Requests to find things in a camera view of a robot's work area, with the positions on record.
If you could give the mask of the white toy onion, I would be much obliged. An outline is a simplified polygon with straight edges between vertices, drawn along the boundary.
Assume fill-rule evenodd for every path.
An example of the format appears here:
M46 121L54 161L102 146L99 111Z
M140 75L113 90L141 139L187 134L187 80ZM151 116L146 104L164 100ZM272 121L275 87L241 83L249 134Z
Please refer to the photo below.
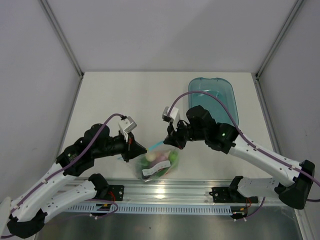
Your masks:
M155 152L147 152L145 154L145 159L148 162L153 162L157 158L157 154Z

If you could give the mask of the green toy bell pepper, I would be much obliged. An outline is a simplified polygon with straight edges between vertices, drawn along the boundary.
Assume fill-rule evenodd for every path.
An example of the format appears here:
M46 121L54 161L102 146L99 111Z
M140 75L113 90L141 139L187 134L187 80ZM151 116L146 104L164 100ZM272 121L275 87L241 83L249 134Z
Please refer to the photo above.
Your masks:
M170 151L168 155L168 160L170 162L170 167L174 168L178 165L179 163L179 153L177 150L172 150Z

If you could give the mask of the purple toy eggplant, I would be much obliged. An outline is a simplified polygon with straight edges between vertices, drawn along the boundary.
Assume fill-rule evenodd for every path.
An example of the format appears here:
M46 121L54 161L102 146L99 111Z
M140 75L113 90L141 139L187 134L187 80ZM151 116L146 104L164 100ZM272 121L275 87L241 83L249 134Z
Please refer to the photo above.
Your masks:
M167 153L160 152L154 160L155 164L167 161L169 159L169 155Z

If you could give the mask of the clear zip bag blue zipper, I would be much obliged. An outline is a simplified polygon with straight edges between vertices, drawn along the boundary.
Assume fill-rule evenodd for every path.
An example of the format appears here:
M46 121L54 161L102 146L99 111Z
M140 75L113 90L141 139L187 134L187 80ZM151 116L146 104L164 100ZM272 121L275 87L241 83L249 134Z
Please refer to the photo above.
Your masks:
M179 149L177 147L166 145L160 141L150 147L145 148L147 149L147 153L154 152L156 153L156 156L159 155L159 153L167 153L169 155L170 151L177 150L179 163ZM122 151L119 151L116 154L119 155L119 159L123 160L121 153ZM145 158L145 155L146 153L131 159L130 161L125 161L126 164L129 165L129 168L135 177L144 182L160 179L166 174L175 171L179 165L178 164L176 167L171 167L169 159L157 164L155 164L155 161L148 162Z

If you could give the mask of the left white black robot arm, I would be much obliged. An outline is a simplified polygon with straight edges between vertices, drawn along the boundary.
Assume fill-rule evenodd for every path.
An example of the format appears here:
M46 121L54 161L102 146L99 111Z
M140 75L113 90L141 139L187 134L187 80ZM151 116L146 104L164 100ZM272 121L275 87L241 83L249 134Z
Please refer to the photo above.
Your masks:
M147 149L130 132L110 136L110 129L94 124L83 137L65 148L48 172L26 193L11 202L8 231L22 239L38 233L46 223L67 208L86 200L111 199L110 185L100 174L94 173L75 188L58 194L67 183L92 168L95 159L121 155L128 162Z

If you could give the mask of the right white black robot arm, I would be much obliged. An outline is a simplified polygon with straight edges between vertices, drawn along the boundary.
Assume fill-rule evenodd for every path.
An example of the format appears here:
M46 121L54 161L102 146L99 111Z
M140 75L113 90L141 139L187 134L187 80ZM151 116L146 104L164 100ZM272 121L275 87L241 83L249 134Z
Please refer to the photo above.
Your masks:
M176 107L164 109L162 119L169 123L164 144L182 150L187 142L203 141L212 150L247 161L270 175L269 178L236 176L228 188L232 201L278 198L293 209L304 209L313 184L313 162L298 162L256 144L233 125L216 122L200 105L190 108L186 117L188 122L180 118Z

